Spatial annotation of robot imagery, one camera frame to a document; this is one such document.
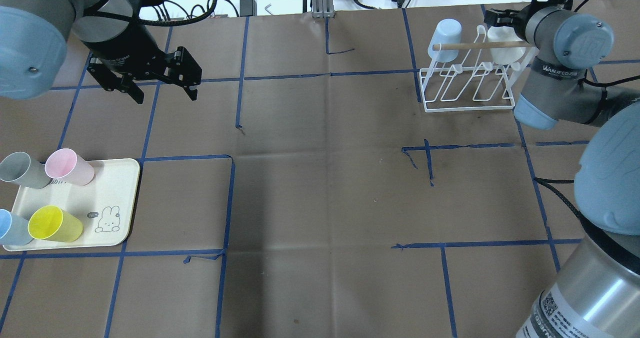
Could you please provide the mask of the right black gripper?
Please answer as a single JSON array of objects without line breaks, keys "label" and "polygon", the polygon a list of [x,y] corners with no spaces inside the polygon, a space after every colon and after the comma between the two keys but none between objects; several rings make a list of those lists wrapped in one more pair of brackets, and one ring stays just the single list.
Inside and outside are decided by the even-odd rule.
[{"label": "right black gripper", "polygon": [[530,8],[523,8],[521,10],[499,10],[489,9],[484,13],[484,23],[489,27],[510,27],[514,30],[525,30],[528,16],[530,15]]}]

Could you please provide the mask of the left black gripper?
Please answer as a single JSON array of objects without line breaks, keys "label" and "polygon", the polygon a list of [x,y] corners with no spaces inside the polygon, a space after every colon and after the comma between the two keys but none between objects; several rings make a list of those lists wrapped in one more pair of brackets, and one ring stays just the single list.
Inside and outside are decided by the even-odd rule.
[{"label": "left black gripper", "polygon": [[137,104],[144,92],[134,81],[160,80],[185,89],[191,101],[198,98],[202,68],[183,46],[164,52],[142,25],[129,25],[121,34],[103,42],[87,44],[93,59],[87,70],[106,90],[125,90]]}]

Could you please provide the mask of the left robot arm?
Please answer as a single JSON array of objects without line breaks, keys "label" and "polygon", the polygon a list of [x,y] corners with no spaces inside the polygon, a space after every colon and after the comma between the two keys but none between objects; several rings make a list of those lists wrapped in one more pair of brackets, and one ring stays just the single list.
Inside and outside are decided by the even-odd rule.
[{"label": "left robot arm", "polygon": [[67,56],[67,41],[75,35],[90,52],[87,71],[106,91],[128,94],[144,102],[137,82],[157,80],[182,87],[197,99],[202,69],[180,46],[164,52],[149,26],[184,26],[203,21],[213,12],[183,21],[150,21],[143,7],[163,0],[1,0],[1,96],[32,99],[54,84]]}]

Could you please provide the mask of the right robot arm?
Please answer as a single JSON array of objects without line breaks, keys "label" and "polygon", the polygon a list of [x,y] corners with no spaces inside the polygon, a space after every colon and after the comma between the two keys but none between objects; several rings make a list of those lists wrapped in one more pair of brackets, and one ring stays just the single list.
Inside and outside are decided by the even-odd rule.
[{"label": "right robot arm", "polygon": [[585,236],[553,282],[535,297],[516,337],[638,337],[639,92],[588,82],[613,48],[601,19],[546,3],[488,10],[537,48],[514,108],[519,123],[550,130],[560,121],[596,127],[573,179]]}]

